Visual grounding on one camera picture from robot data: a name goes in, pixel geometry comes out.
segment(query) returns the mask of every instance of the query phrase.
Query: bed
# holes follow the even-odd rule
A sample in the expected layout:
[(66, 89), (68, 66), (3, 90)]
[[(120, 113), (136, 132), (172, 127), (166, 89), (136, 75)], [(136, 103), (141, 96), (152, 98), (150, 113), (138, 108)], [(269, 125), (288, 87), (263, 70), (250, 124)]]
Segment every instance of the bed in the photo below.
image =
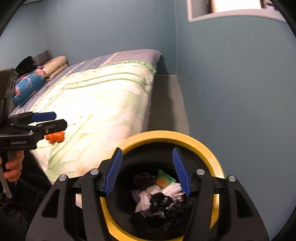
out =
[(123, 139), (147, 130), (160, 55), (132, 50), (72, 65), (12, 111), (54, 111), (67, 121), (63, 142), (44, 139), (31, 151), (51, 183), (61, 174), (84, 175)]

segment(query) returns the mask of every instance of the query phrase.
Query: floor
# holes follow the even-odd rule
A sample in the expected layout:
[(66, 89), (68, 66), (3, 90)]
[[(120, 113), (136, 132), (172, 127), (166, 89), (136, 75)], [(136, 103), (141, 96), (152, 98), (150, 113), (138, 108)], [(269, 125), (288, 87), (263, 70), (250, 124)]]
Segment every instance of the floor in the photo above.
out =
[(148, 130), (176, 131), (189, 135), (183, 97), (176, 75), (154, 77)]

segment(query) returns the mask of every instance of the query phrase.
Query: blue wall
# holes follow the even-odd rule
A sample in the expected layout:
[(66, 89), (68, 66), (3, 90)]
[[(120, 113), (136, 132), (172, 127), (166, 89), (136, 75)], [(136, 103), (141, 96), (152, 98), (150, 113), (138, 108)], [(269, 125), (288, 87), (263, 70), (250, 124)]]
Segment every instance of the blue wall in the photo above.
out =
[(176, 4), (190, 135), (238, 177), (273, 238), (296, 203), (295, 36), (257, 17), (189, 23), (186, 1)]
[(15, 68), (45, 50), (39, 22), (41, 2), (20, 7), (0, 38), (0, 69)]
[(125, 50), (161, 51), (166, 69), (176, 73), (176, 31), (172, 0), (46, 0), (41, 25), (53, 56), (76, 64)]

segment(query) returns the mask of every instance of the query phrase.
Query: metal screw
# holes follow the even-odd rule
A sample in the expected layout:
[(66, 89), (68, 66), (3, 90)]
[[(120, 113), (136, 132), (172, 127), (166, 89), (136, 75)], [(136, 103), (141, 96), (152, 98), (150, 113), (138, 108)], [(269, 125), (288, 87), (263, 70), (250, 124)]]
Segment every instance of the metal screw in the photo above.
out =
[(235, 182), (237, 180), (235, 176), (229, 176), (228, 179), (231, 182)]
[(196, 174), (198, 174), (198, 175), (204, 175), (204, 173), (205, 173), (205, 170), (203, 170), (203, 169), (196, 170)]
[(92, 175), (97, 175), (98, 173), (99, 173), (99, 170), (96, 168), (91, 170)]
[(65, 181), (66, 179), (67, 179), (67, 176), (65, 174), (59, 176), (60, 181)]

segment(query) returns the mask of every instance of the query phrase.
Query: orange object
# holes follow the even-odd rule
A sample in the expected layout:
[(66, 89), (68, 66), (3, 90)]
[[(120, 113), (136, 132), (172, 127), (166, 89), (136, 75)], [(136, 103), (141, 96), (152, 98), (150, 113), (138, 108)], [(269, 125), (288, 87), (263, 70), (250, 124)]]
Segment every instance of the orange object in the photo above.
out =
[(45, 136), (45, 139), (49, 141), (50, 144), (54, 144), (55, 142), (62, 142), (65, 138), (65, 132), (60, 131), (52, 134), (48, 134)]

